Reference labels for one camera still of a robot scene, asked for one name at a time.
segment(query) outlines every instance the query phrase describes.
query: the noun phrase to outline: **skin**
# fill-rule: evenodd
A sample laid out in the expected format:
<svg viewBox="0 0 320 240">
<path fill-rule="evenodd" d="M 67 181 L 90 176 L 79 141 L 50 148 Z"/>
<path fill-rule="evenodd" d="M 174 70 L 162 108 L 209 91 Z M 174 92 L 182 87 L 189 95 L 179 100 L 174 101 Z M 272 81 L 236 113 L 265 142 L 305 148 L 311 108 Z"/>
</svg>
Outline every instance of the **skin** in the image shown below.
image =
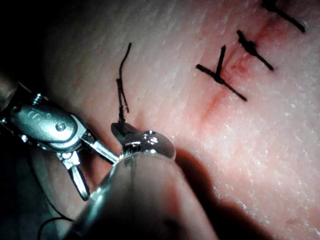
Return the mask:
<svg viewBox="0 0 320 240">
<path fill-rule="evenodd" d="M 120 62 L 132 42 L 122 73 L 126 121 L 173 142 L 176 163 L 218 236 L 248 228 L 259 239 L 320 238 L 318 0 L 277 3 L 305 34 L 257 0 L 75 5 L 47 28 L 48 97 L 119 154 L 110 125 L 119 114 Z M 245 52 L 237 30 L 274 72 Z M 223 45 L 221 77 L 248 102 L 195 68 L 215 72 Z M 63 166 L 39 150 L 34 164 L 54 204 L 75 218 L 84 203 Z M 83 156 L 91 191 L 110 167 Z M 62 236 L 65 223 L 58 229 Z"/>
</svg>

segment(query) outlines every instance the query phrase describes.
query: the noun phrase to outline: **stitch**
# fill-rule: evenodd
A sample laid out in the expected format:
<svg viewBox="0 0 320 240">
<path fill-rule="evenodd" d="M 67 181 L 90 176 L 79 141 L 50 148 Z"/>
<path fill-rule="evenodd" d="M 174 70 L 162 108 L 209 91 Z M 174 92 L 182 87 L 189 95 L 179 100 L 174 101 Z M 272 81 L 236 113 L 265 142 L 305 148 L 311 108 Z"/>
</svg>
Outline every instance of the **stitch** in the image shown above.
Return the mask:
<svg viewBox="0 0 320 240">
<path fill-rule="evenodd" d="M 252 56 L 257 57 L 261 62 L 263 62 L 264 65 L 271 71 L 274 71 L 273 66 L 271 66 L 270 63 L 268 63 L 262 56 L 259 55 L 259 53 L 256 50 L 256 44 L 253 41 L 247 41 L 245 39 L 244 34 L 238 30 L 236 33 L 239 35 L 238 42 L 243 46 L 243 48 Z"/>
</svg>

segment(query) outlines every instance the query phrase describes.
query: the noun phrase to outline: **skin surface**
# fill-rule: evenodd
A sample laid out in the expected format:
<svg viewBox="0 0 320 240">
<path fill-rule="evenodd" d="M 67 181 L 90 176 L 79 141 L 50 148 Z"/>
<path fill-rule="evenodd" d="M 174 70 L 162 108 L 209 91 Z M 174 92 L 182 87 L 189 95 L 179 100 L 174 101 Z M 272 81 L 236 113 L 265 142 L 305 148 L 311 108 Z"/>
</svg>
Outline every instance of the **skin surface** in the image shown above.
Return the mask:
<svg viewBox="0 0 320 240">
<path fill-rule="evenodd" d="M 120 153 L 110 125 L 118 120 L 116 78 L 132 42 L 122 74 L 126 121 L 173 142 L 176 162 L 218 235 L 228 212 L 258 230 L 257 238 L 318 239 L 320 3 L 277 6 L 306 33 L 258 0 L 69 4 L 47 28 L 48 97 Z M 257 44 L 274 72 L 245 52 L 237 30 Z M 215 72 L 223 45 L 221 77 L 248 102 L 195 68 Z M 98 157 L 82 159 L 93 191 L 111 166 Z M 61 163 L 38 151 L 35 164 L 57 207 L 77 216 L 84 203 Z M 230 231 L 232 222 L 222 220 Z"/>
</svg>

